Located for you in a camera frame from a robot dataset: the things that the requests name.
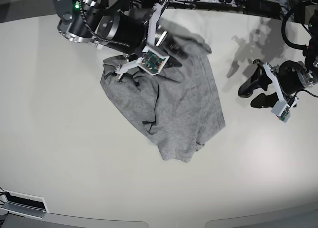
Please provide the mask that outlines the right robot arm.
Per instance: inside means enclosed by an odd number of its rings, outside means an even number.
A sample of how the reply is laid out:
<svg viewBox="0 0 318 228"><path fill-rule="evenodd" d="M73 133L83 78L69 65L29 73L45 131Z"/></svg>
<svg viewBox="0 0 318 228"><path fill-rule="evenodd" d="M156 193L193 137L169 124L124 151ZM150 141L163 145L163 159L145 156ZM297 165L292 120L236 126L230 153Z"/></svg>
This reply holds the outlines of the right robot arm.
<svg viewBox="0 0 318 228"><path fill-rule="evenodd" d="M139 67L151 75L182 64L162 45L169 40L159 20L168 0L52 0L58 32L76 43L93 43L123 53L116 73Z"/></svg>

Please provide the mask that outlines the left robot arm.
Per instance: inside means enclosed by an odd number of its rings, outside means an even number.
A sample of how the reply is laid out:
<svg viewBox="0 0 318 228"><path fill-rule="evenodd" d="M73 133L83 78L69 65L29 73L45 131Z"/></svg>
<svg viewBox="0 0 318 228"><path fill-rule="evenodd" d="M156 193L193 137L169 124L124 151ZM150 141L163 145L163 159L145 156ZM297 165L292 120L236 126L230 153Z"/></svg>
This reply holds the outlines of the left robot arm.
<svg viewBox="0 0 318 228"><path fill-rule="evenodd" d="M311 14L307 24L299 24L309 36L308 43L299 44L292 42L287 36L287 22L291 16L300 17L300 8L312 5L311 2L302 2L293 6L283 17L281 36L283 42L292 49L302 52L303 61L286 60L280 65L271 65L260 59L253 61L257 65L252 76L239 88L240 98L250 98L254 91L262 89L267 91L270 85L275 87L271 95L259 94L250 105L252 108L274 108L279 102L291 108L296 106L298 95L302 92L317 98L316 94L309 92L309 88L318 83L318 10Z"/></svg>

